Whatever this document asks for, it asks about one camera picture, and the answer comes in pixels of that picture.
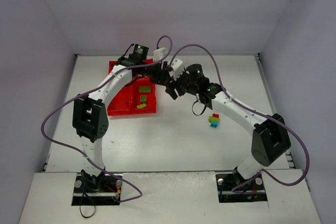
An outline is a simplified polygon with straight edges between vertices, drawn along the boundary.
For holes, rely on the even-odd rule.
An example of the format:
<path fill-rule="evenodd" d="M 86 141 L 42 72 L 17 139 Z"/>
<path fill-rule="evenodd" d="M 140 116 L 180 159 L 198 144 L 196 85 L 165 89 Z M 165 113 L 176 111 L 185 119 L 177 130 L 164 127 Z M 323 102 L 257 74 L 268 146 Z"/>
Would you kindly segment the green lego brick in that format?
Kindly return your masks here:
<path fill-rule="evenodd" d="M 151 93 L 151 86 L 139 86 L 139 93 Z"/>

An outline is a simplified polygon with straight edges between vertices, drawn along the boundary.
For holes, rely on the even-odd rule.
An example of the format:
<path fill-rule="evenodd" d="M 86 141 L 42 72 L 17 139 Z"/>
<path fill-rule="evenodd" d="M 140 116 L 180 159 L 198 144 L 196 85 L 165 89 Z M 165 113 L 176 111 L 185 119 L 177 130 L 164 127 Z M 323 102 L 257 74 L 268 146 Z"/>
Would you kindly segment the small green lego piece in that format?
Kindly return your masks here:
<path fill-rule="evenodd" d="M 140 96 L 140 102 L 141 102 L 141 103 L 146 103 L 146 101 L 147 101 L 147 96 L 145 96 L 145 95 L 141 95 L 141 96 Z"/>

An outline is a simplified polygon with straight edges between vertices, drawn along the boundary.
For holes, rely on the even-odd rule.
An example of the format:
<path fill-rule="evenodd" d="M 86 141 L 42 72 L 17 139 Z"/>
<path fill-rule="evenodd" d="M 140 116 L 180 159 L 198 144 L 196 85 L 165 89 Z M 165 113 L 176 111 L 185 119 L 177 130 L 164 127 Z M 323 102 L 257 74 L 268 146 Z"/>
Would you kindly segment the green curved lego piece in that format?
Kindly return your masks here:
<path fill-rule="evenodd" d="M 137 109 L 144 109 L 144 108 L 146 108 L 146 107 L 147 107 L 147 106 L 146 106 L 145 103 L 142 103 L 142 104 L 139 104 L 139 105 L 136 106 Z"/>

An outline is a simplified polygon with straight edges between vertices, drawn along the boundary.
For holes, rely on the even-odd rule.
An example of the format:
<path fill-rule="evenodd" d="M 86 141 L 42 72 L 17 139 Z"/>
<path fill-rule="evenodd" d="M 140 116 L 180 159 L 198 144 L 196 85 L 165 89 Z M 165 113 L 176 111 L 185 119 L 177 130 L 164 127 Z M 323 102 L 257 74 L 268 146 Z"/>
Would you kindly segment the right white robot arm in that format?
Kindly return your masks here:
<path fill-rule="evenodd" d="M 188 93 L 196 96 L 199 103 L 229 117 L 252 136 L 250 154 L 235 168 L 242 179 L 247 180 L 270 166 L 291 147 L 288 132 L 276 123 L 285 123 L 282 116 L 274 114 L 271 119 L 266 119 L 252 108 L 245 110 L 240 107 L 218 83 L 212 83 L 204 76 L 200 64 L 184 67 L 183 62 L 177 59 L 171 64 L 169 73 L 179 95 Z"/>

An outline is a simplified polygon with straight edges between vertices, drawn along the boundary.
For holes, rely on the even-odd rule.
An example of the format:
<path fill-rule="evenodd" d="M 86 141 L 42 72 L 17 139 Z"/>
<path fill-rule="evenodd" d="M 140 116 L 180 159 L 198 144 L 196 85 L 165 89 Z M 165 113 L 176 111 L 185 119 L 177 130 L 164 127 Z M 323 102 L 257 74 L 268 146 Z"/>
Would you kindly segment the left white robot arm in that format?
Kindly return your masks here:
<path fill-rule="evenodd" d="M 102 138 L 109 126 L 107 106 L 119 91 L 137 75 L 147 76 L 155 84 L 164 85 L 170 80 L 171 68 L 167 61 L 148 63 L 148 47 L 135 44 L 128 57 L 121 56 L 107 77 L 100 83 L 105 86 L 74 101 L 72 125 L 81 137 L 85 156 L 81 175 L 98 185 L 104 180 Z"/>

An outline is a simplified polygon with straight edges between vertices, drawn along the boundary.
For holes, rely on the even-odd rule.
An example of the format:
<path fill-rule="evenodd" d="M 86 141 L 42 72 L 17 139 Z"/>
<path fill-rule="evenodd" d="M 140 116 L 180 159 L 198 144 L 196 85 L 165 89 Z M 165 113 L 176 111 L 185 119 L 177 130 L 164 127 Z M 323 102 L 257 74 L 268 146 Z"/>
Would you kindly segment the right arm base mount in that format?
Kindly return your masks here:
<path fill-rule="evenodd" d="M 266 202 L 267 195 L 261 173 L 251 181 L 239 180 L 233 173 L 215 175 L 219 203 Z"/>

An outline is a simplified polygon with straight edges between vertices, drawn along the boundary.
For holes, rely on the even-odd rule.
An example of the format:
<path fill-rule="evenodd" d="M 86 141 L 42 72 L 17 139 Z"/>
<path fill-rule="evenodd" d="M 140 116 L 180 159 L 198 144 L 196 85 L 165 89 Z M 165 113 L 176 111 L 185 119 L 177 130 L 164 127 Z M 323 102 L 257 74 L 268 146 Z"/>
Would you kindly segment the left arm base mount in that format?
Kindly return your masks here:
<path fill-rule="evenodd" d="M 122 176 L 117 178 L 105 175 L 99 186 L 85 180 L 77 174 L 72 195 L 72 206 L 118 206 L 123 182 Z"/>

